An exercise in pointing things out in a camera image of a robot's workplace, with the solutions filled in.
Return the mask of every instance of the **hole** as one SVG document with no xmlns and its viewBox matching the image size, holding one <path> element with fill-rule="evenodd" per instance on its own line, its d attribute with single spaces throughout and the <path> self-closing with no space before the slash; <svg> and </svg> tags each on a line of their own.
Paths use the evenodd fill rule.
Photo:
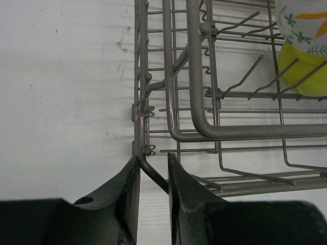
<svg viewBox="0 0 327 245">
<path fill-rule="evenodd" d="M 93 202 L 93 198 L 89 197 L 84 197 L 84 198 L 79 198 L 74 204 L 87 204 Z"/>
</svg>

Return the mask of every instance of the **orange flower pattern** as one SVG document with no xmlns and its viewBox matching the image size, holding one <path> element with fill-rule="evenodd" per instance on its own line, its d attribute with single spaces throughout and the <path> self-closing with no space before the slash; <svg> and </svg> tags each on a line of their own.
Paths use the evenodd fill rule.
<svg viewBox="0 0 327 245">
<path fill-rule="evenodd" d="M 323 19 L 323 18 L 326 18 L 326 21 L 319 28 L 315 38 L 317 39 L 327 33 L 327 12 L 316 13 L 316 14 L 304 13 L 304 14 L 298 15 L 296 18 L 297 19 Z"/>
</svg>

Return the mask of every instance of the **white background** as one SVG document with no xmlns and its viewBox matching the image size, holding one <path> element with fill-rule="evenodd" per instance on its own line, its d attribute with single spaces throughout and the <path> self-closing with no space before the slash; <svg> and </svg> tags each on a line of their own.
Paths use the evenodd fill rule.
<svg viewBox="0 0 327 245">
<path fill-rule="evenodd" d="M 160 10 L 160 1 L 149 1 L 149 10 Z M 177 9 L 184 8 L 178 1 Z M 220 5 L 216 19 L 230 19 L 232 12 L 248 16 L 251 8 Z M 150 29 L 161 29 L 161 16 L 149 18 Z M 185 15 L 176 17 L 185 27 Z M 134 84 L 133 0 L 2 0 L 0 2 L 0 199 L 62 197 L 74 202 L 117 174 L 131 156 L 134 128 L 130 118 Z M 162 46 L 162 34 L 149 35 L 149 47 Z M 179 46 L 186 34 L 178 34 Z M 270 47 L 217 42 L 218 79 L 222 90 L 237 83 L 259 54 L 266 55 L 245 91 L 254 91 L 272 80 Z M 162 67 L 162 53 L 149 55 L 150 67 Z M 187 71 L 180 74 L 187 84 Z M 163 78 L 153 73 L 153 82 Z M 167 129 L 164 94 L 153 92 L 156 106 L 153 129 Z M 181 106 L 188 94 L 181 92 Z M 225 100 L 225 109 L 276 108 L 267 100 Z M 321 102 L 287 102 L 286 108 L 326 108 Z M 222 116 L 223 125 L 278 124 L 278 115 Z M 190 128 L 190 115 L 181 113 L 182 128 Z M 326 116 L 292 115 L 286 123 L 323 123 Z M 290 140 L 290 144 L 301 141 Z M 153 138 L 157 156 L 149 162 L 167 176 L 166 154 L 160 149 L 176 147 L 167 137 Z M 325 143 L 311 139 L 307 143 Z M 280 141 L 227 142 L 223 146 L 280 145 Z M 183 144 L 207 147 L 205 144 Z M 326 150 L 289 153 L 290 161 L 324 166 Z M 182 154 L 185 169 L 202 177 L 223 176 L 217 156 Z M 292 171 L 283 163 L 281 151 L 224 154 L 224 163 L 240 170 L 268 173 Z M 325 190 L 276 193 L 230 200 L 307 200 L 323 213 Z M 168 196 L 142 174 L 139 205 L 139 244 L 170 244 Z"/>
</svg>

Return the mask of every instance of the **gray wire rack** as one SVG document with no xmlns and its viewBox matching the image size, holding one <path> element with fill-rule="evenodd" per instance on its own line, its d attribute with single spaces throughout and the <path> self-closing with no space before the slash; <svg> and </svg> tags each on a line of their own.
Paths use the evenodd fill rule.
<svg viewBox="0 0 327 245">
<path fill-rule="evenodd" d="M 193 176 L 203 183 L 213 193 L 221 197 L 236 195 L 259 194 L 268 192 L 318 189 L 327 187 L 327 167 L 292 164 L 288 160 L 287 149 L 289 148 L 321 148 L 327 145 L 289 145 L 287 138 L 322 137 L 327 136 L 327 124 L 307 124 L 307 125 L 286 125 L 284 124 L 284 113 L 327 113 L 322 110 L 283 110 L 283 100 L 317 100 L 321 102 L 326 97 L 306 97 L 299 94 L 286 93 L 304 83 L 312 74 L 324 67 L 327 62 L 323 62 L 314 71 L 304 77 L 295 86 L 281 90 L 279 85 L 280 77 L 286 73 L 299 60 L 295 59 L 289 66 L 278 74 L 276 46 L 282 46 L 283 37 L 278 32 L 276 23 L 273 22 L 272 9 L 273 2 L 253 3 L 246 0 L 215 0 L 233 6 L 252 6 L 254 13 L 240 22 L 221 21 L 213 19 L 213 0 L 185 0 L 186 9 L 175 9 L 175 0 L 163 0 L 162 11 L 149 11 L 151 4 L 147 0 L 135 0 L 135 80 L 134 80 L 134 104 L 132 105 L 132 120 L 135 126 L 135 139 L 133 150 L 141 162 L 143 171 L 155 181 L 165 192 L 168 193 L 166 180 L 149 164 L 147 157 L 153 155 L 155 146 L 150 144 L 150 135 L 167 133 L 176 140 L 177 149 L 161 150 L 162 153 L 175 152 L 180 159 L 181 153 L 187 152 L 207 152 L 218 154 L 219 166 L 223 172 L 235 174 L 232 177 L 201 178 Z M 268 11 L 269 24 L 262 26 L 249 24 L 249 20 L 260 14 L 260 10 Z M 186 13 L 187 28 L 176 28 L 176 14 Z M 161 30 L 148 30 L 148 15 L 162 16 L 163 28 Z M 226 27 L 218 30 L 216 23 L 224 24 Z M 249 32 L 235 31 L 237 27 L 252 28 Z M 269 30 L 270 35 L 262 34 Z M 184 47 L 177 47 L 176 33 L 187 31 L 188 43 Z M 163 34 L 162 48 L 148 48 L 150 33 Z M 241 86 L 250 76 L 256 66 L 261 62 L 263 56 L 260 55 L 243 79 L 226 91 L 221 91 L 217 82 L 216 64 L 216 41 L 243 42 L 254 44 L 265 44 L 271 47 L 273 55 L 273 67 L 275 78 L 264 86 L 252 92 L 234 92 L 233 89 Z M 209 57 L 210 66 L 202 65 L 202 51 L 204 56 Z M 163 52 L 164 67 L 149 68 L 148 53 Z M 189 86 L 178 86 L 178 73 L 182 69 L 189 70 Z M 164 71 L 165 79 L 161 82 L 151 82 L 152 71 Z M 211 78 L 211 86 L 203 85 L 203 74 Z M 276 87 L 276 92 L 263 92 L 271 86 Z M 152 91 L 166 92 L 166 108 L 159 111 L 167 113 L 167 130 L 150 130 L 149 118 L 154 115 L 154 107 L 149 105 L 149 98 Z M 180 108 L 178 93 L 181 90 L 189 90 L 190 107 Z M 204 98 L 212 100 L 212 107 L 204 106 Z M 225 98 L 247 98 L 255 100 L 257 98 L 277 100 L 278 110 L 257 110 L 255 113 L 277 113 L 279 114 L 280 125 L 261 126 L 221 126 L 221 113 L 252 113 L 246 110 L 224 110 L 221 108 L 221 101 Z M 181 130 L 179 127 L 179 112 L 190 111 L 195 129 Z M 213 115 L 213 124 L 210 124 L 205 116 L 205 111 Z M 222 148 L 222 141 L 230 140 L 252 140 L 252 139 L 281 139 L 282 146 L 256 146 L 239 148 Z M 213 148 L 205 149 L 181 149 L 183 142 L 213 142 Z M 308 170 L 289 171 L 274 174 L 255 174 L 237 169 L 225 168 L 223 165 L 224 151 L 248 151 L 248 150 L 268 150 L 282 149 L 284 162 L 288 167 L 302 168 Z"/>
</svg>

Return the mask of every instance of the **metal wire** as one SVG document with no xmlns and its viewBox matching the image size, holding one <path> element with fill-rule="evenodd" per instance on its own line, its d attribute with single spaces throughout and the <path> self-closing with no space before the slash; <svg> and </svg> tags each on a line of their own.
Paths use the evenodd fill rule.
<svg viewBox="0 0 327 245">
<path fill-rule="evenodd" d="M 206 90 L 205 97 L 211 98 L 212 107 L 203 107 L 205 111 L 213 114 L 213 125 L 217 128 L 220 126 L 221 113 L 277 113 L 279 114 L 279 121 L 281 128 L 286 128 L 287 125 L 284 125 L 284 113 L 292 114 L 327 114 L 325 110 L 308 110 L 308 109 L 292 109 L 285 110 L 283 109 L 283 100 L 316 100 L 321 102 L 327 100 L 327 96 L 323 97 L 308 97 L 299 94 L 289 94 L 287 91 L 294 89 L 300 86 L 305 82 L 310 76 L 315 72 L 319 71 L 324 67 L 327 62 L 323 62 L 317 68 L 315 68 L 310 74 L 304 77 L 293 87 L 284 89 L 281 91 L 279 85 L 279 79 L 291 69 L 299 60 L 295 59 L 284 71 L 278 73 L 277 69 L 277 56 L 276 56 L 276 46 L 283 45 L 283 38 L 280 33 L 274 32 L 277 30 L 276 23 L 272 20 L 272 9 L 274 6 L 271 5 L 270 0 L 267 0 L 267 4 L 254 4 L 249 3 L 246 0 L 232 1 L 232 0 L 214 0 L 219 4 L 227 4 L 230 6 L 241 5 L 249 6 L 253 10 L 262 10 L 263 8 L 268 10 L 269 24 L 267 26 L 257 25 L 252 23 L 247 23 L 247 21 L 255 18 L 259 15 L 259 10 L 249 17 L 241 20 L 240 22 L 232 21 L 223 21 L 223 20 L 214 20 L 213 19 L 213 0 L 202 0 L 200 3 L 196 0 L 185 0 L 186 10 L 185 9 L 175 9 L 175 0 L 162 0 L 162 11 L 148 11 L 149 3 L 146 0 L 135 0 L 135 80 L 134 80 L 134 111 L 133 116 L 135 123 L 135 152 L 138 154 L 139 159 L 141 160 L 141 167 L 164 191 L 168 192 L 167 182 L 151 167 L 147 162 L 146 156 L 155 155 L 153 150 L 156 148 L 155 145 L 150 145 L 151 137 L 154 137 L 154 134 L 167 134 L 169 133 L 176 140 L 176 149 L 160 149 L 161 153 L 171 153 L 176 152 L 178 154 L 179 161 L 181 160 L 181 153 L 187 154 L 192 152 L 206 152 L 211 154 L 218 155 L 218 162 L 220 169 L 224 172 L 229 172 L 236 174 L 233 177 L 217 177 L 217 178 L 202 178 L 194 176 L 199 182 L 208 185 L 208 188 L 212 190 L 213 193 L 221 197 L 229 197 L 235 195 L 245 195 L 245 194 L 258 194 L 258 193 L 268 193 L 268 192 L 279 192 L 279 191 L 291 191 L 291 190 L 303 190 L 303 189 L 313 189 L 313 188 L 327 188 L 327 168 L 326 167 L 317 167 L 317 166 L 308 166 L 308 165 L 299 165 L 291 164 L 288 161 L 287 150 L 292 149 L 310 149 L 310 148 L 325 148 L 326 144 L 311 144 L 311 145 L 286 145 L 286 139 L 281 136 L 275 138 L 281 138 L 282 145 L 274 146 L 251 146 L 251 147 L 234 147 L 234 148 L 223 148 L 220 141 L 217 141 L 215 138 L 205 138 L 203 134 L 199 134 L 200 131 L 198 127 L 196 129 L 180 129 L 180 111 L 191 111 L 194 110 L 194 105 L 190 107 L 179 107 L 179 91 L 180 90 L 190 90 L 192 92 L 192 84 L 190 77 L 190 86 L 179 87 L 178 86 L 178 72 L 180 70 L 190 70 L 191 74 L 194 74 L 194 70 L 202 70 L 204 75 L 210 75 L 211 87 L 209 86 L 200 86 L 199 90 L 203 92 L 203 89 Z M 210 26 L 199 26 L 197 27 L 188 26 L 187 28 L 176 28 L 176 14 L 186 13 L 188 23 L 196 23 L 197 17 L 201 18 L 204 22 Z M 147 26 L 147 16 L 148 15 L 162 15 L 163 16 L 163 29 L 148 30 Z M 220 30 L 216 29 L 215 24 L 227 25 Z M 249 32 L 242 31 L 231 31 L 238 27 L 249 27 L 253 30 Z M 177 32 L 187 32 L 188 33 L 188 44 L 185 47 L 178 47 L 176 42 L 176 33 Z M 164 38 L 164 47 L 159 48 L 148 48 L 149 39 L 148 37 L 151 33 L 163 33 Z M 208 41 L 207 45 L 199 45 L 205 39 Z M 273 56 L 273 67 L 275 71 L 275 77 L 272 78 L 271 82 L 259 87 L 254 92 L 234 92 L 232 89 L 242 86 L 245 80 L 249 77 L 251 72 L 263 59 L 263 56 L 260 56 L 257 61 L 252 65 L 252 68 L 244 76 L 244 78 L 239 83 L 234 83 L 230 86 L 225 92 L 219 89 L 218 84 L 218 74 L 217 74 L 217 65 L 216 65 L 216 49 L 215 41 L 230 41 L 230 42 L 242 42 L 242 43 L 254 43 L 254 44 L 266 44 L 270 45 L 272 49 Z M 191 48 L 189 48 L 190 43 L 196 43 Z M 185 66 L 187 61 L 192 56 L 194 52 L 199 50 L 204 51 L 205 56 L 209 56 L 210 64 L 209 66 L 202 65 L 194 66 L 194 60 L 189 61 L 189 66 Z M 176 51 L 182 51 L 180 56 L 177 56 Z M 148 52 L 163 52 L 165 56 L 165 65 L 164 67 L 157 68 L 148 68 Z M 149 72 L 165 72 L 165 79 L 159 83 L 150 83 L 152 75 L 149 75 Z M 276 84 L 276 93 L 273 92 L 261 92 L 262 90 L 269 88 Z M 167 121 L 171 117 L 172 125 L 168 123 L 168 129 L 166 130 L 152 130 L 149 119 L 148 108 L 151 101 L 151 91 L 166 91 L 166 108 L 159 109 L 160 112 L 167 112 Z M 233 99 L 233 98 L 247 98 L 251 99 L 270 99 L 278 101 L 278 109 L 267 110 L 267 109 L 251 109 L 251 110 L 230 110 L 221 108 L 222 99 Z M 319 130 L 324 130 L 325 125 L 321 125 L 322 129 L 315 129 L 315 132 Z M 312 135 L 307 134 L 306 136 L 322 136 L 324 133 L 312 133 Z M 294 132 L 294 137 L 300 137 L 298 132 Z M 181 142 L 203 142 L 203 141 L 213 141 L 213 148 L 196 148 L 196 149 L 183 149 L 181 147 Z M 266 150 L 283 150 L 284 162 L 288 167 L 297 167 L 304 169 L 313 169 L 307 171 L 298 171 L 298 172 L 288 172 L 280 174 L 265 174 L 259 175 L 255 173 L 249 173 L 244 171 L 239 171 L 237 169 L 225 168 L 223 165 L 223 152 L 239 152 L 239 151 L 266 151 Z M 315 177 L 303 177 L 306 175 L 316 175 Z M 223 181 L 235 181 L 231 184 L 221 184 L 216 182 Z"/>
</svg>

